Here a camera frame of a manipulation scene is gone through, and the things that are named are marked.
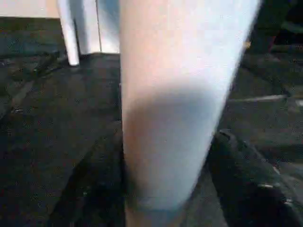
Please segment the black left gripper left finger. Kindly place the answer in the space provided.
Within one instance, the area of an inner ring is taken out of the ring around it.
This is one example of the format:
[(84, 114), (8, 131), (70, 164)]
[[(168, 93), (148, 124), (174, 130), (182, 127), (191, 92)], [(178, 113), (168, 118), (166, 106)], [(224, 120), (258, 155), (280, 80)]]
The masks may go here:
[(75, 166), (53, 210), (55, 227), (124, 227), (121, 132), (100, 137)]

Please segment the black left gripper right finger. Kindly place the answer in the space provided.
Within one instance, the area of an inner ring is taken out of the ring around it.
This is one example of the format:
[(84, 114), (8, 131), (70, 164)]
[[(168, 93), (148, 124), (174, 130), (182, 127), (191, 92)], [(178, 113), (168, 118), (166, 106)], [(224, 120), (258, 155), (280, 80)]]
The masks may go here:
[(207, 166), (230, 227), (301, 227), (303, 202), (253, 146), (229, 131), (214, 135)]

